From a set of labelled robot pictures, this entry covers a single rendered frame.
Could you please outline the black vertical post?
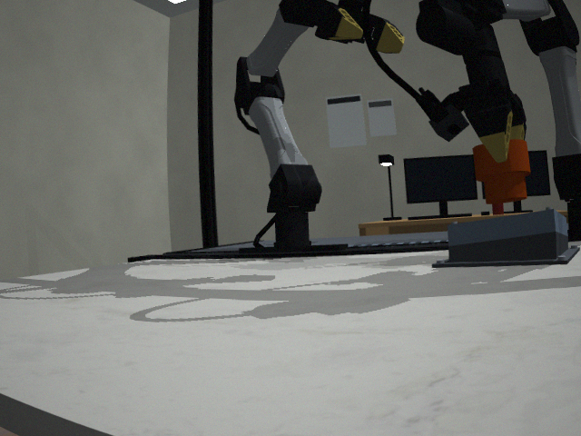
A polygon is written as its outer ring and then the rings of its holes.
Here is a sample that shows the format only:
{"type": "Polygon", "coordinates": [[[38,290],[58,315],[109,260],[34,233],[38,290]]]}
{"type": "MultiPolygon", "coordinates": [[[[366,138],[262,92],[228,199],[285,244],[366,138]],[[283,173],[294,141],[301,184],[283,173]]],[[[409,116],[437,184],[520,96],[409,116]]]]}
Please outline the black vertical post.
{"type": "Polygon", "coordinates": [[[212,0],[199,0],[198,151],[204,248],[218,245],[212,121],[212,0]]]}

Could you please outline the orange peg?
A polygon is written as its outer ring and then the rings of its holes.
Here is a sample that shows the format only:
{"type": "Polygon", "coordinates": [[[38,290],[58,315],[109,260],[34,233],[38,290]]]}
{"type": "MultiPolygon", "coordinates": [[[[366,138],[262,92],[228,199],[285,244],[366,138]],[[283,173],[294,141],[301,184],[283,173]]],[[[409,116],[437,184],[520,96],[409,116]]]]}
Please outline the orange peg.
{"type": "Polygon", "coordinates": [[[509,140],[507,160],[502,163],[497,163],[483,144],[472,149],[476,179],[484,182],[487,204],[527,198],[525,176],[531,172],[526,141],[509,140]]]}

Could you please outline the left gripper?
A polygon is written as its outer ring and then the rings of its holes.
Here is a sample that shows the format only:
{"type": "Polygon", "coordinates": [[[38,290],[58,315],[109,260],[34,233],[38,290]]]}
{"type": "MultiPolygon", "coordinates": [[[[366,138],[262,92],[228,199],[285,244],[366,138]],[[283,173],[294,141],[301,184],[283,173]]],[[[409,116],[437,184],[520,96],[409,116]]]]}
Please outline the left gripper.
{"type": "Polygon", "coordinates": [[[462,101],[466,117],[494,160],[505,162],[509,140],[525,141],[527,119],[522,101],[510,90],[500,58],[480,56],[470,60],[466,69],[470,84],[458,88],[467,98],[462,101]]]}

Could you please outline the black metal crossbar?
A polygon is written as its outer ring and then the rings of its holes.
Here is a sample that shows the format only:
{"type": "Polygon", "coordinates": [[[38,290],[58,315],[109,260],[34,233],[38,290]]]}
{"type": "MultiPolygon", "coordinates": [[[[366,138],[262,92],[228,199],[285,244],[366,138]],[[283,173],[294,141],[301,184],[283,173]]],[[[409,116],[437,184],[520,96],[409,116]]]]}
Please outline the black metal crossbar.
{"type": "Polygon", "coordinates": [[[422,248],[404,248],[404,249],[387,249],[387,250],[372,250],[372,251],[353,251],[353,252],[326,252],[326,253],[275,253],[275,254],[239,254],[242,257],[233,255],[189,255],[191,257],[183,256],[162,256],[156,255],[160,258],[151,255],[138,256],[128,258],[128,263],[137,261],[146,261],[151,259],[234,259],[234,258],[290,258],[290,257],[319,257],[319,256],[341,256],[341,255],[359,255],[359,254],[383,254],[383,253],[415,253],[415,252],[432,252],[448,250],[448,246],[422,247],[422,248]],[[407,250],[414,249],[414,250],[407,250]],[[361,252],[361,253],[354,253],[361,252]]]}

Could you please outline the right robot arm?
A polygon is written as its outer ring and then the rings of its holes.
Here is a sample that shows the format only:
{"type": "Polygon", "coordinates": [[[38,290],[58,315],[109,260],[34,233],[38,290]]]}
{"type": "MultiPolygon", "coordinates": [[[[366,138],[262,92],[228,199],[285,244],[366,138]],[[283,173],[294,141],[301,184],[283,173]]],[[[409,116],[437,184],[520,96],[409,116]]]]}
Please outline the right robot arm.
{"type": "Polygon", "coordinates": [[[325,252],[348,248],[347,243],[311,245],[307,212],[314,212],[320,202],[321,185],[312,165],[301,155],[286,122],[282,108],[285,92],[278,68],[295,40],[309,27],[318,26],[320,10],[329,4],[334,3],[281,0],[261,43],[248,57],[240,57],[237,62],[236,104],[250,116],[261,136],[271,169],[267,213],[278,214],[275,215],[274,247],[239,248],[239,253],[325,252]],[[261,82],[250,82],[248,71],[259,75],[261,82]]]}

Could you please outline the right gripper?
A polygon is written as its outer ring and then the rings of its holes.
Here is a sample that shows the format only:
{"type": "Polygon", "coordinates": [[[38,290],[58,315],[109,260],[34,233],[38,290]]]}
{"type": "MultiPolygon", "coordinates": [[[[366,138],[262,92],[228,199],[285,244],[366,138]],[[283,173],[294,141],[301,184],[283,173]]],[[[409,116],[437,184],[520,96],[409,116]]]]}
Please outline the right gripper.
{"type": "MultiPolygon", "coordinates": [[[[362,11],[354,12],[346,8],[346,6],[337,7],[334,4],[324,6],[318,16],[319,24],[315,36],[343,44],[352,43],[352,41],[364,44],[362,11]]],[[[369,27],[373,44],[378,52],[400,53],[405,37],[394,24],[389,20],[369,14],[369,27]]]]}

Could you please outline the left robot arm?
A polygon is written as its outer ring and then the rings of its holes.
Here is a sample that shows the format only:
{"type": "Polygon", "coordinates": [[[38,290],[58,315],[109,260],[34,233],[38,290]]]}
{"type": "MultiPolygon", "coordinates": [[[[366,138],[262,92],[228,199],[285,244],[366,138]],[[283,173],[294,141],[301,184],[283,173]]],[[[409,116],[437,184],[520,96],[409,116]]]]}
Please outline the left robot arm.
{"type": "MultiPolygon", "coordinates": [[[[581,239],[581,101],[576,79],[579,33],[564,1],[422,0],[416,30],[421,41],[462,55],[467,65],[480,56],[502,60],[491,25],[502,19],[519,19],[528,46],[544,67],[556,124],[554,181],[560,200],[570,202],[568,240],[581,239]],[[556,16],[542,21],[541,17],[551,12],[549,4],[556,16]]],[[[459,91],[442,102],[429,90],[420,87],[419,91],[419,100],[428,109],[429,123],[438,136],[450,142],[469,126],[461,113],[462,100],[467,98],[459,91]]]]}

